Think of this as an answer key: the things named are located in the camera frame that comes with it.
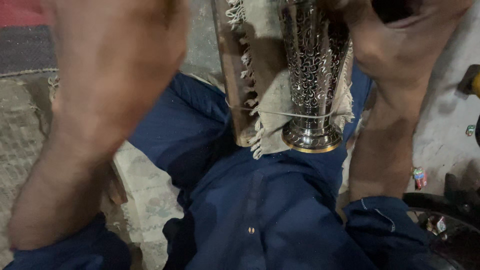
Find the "vase base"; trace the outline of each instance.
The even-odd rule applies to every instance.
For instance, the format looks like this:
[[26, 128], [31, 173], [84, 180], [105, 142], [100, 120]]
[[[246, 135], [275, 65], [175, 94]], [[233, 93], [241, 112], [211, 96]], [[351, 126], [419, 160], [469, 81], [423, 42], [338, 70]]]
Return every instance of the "vase base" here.
[[311, 130], [290, 122], [283, 128], [282, 140], [291, 149], [303, 153], [326, 153], [342, 144], [342, 133], [335, 124], [322, 130]]

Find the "wooden board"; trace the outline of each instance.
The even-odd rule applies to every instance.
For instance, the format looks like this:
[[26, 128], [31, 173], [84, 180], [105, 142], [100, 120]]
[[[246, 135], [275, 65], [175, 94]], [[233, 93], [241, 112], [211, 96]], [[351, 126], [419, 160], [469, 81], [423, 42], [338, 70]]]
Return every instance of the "wooden board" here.
[[[212, 0], [218, 52], [225, 77], [225, 92], [228, 103], [231, 106], [245, 107], [245, 101], [251, 97], [246, 93], [246, 81], [240, 78], [241, 72], [245, 70], [241, 57], [244, 47], [239, 40], [241, 35], [231, 31], [232, 26], [225, 12], [230, 9], [226, 0]], [[248, 111], [232, 109], [232, 124], [236, 143], [242, 147], [248, 147], [248, 140], [255, 136], [255, 116], [250, 116]]]

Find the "engraved metal vase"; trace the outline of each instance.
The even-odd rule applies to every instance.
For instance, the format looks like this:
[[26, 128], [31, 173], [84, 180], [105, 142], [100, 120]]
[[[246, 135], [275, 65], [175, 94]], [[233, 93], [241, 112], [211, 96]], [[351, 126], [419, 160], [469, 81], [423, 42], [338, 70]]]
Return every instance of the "engraved metal vase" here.
[[[350, 42], [348, 28], [331, 22], [317, 0], [280, 0], [279, 17], [295, 114], [329, 114]], [[324, 153], [342, 143], [342, 133], [330, 117], [293, 117], [282, 139], [292, 149]]]

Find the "string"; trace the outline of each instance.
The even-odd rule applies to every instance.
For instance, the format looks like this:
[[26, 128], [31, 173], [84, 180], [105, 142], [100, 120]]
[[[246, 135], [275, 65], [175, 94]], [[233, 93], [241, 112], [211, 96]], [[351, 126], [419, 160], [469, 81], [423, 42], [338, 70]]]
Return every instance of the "string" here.
[[[352, 86], [352, 83], [350, 83], [350, 85], [348, 86], [347, 89], [350, 89]], [[225, 98], [225, 102], [227, 103], [228, 107], [230, 109], [236, 109], [236, 110], [248, 110], [248, 111], [255, 111], [255, 112], [262, 112], [262, 113], [271, 113], [271, 114], [278, 114], [278, 115], [285, 115], [285, 116], [293, 116], [293, 117], [300, 117], [300, 118], [310, 118], [310, 119], [322, 119], [322, 118], [327, 118], [329, 116], [332, 116], [332, 114], [334, 114], [334, 112], [336, 112], [338, 110], [338, 108], [340, 107], [340, 104], [342, 103], [342, 100], [343, 98], [345, 97], [345, 95], [347, 94], [347, 91], [344, 91], [342, 96], [340, 97], [340, 101], [338, 102], [338, 104], [336, 105], [335, 107], [335, 110], [332, 110], [330, 113], [327, 113], [327, 114], [323, 114], [323, 115], [319, 115], [319, 116], [311, 116], [311, 115], [303, 115], [303, 114], [295, 114], [295, 113], [287, 113], [287, 112], [278, 112], [278, 111], [267, 111], [267, 110], [259, 110], [259, 109], [250, 109], [250, 108], [245, 108], [245, 107], [241, 107], [241, 106], [231, 106], [229, 103], [228, 103], [228, 100], [227, 98]]]

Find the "gold rim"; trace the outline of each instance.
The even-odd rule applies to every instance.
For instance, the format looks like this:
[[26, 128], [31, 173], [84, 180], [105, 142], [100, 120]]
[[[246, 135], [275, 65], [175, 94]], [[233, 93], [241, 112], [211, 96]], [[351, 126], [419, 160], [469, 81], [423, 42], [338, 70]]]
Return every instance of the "gold rim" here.
[[336, 145], [332, 145], [332, 146], [329, 146], [327, 148], [323, 148], [323, 149], [316, 149], [316, 150], [313, 150], [313, 149], [305, 149], [305, 148], [300, 148], [298, 146], [295, 146], [289, 142], [287, 142], [285, 140], [285, 138], [283, 137], [282, 135], [282, 141], [288, 146], [290, 147], [291, 149], [293, 150], [297, 150], [297, 151], [300, 151], [300, 152], [303, 152], [303, 153], [309, 153], [309, 154], [319, 154], [319, 153], [326, 153], [326, 152], [330, 152], [332, 150], [335, 150], [337, 147], [339, 147], [341, 144], [342, 144], [342, 140], [340, 140]]

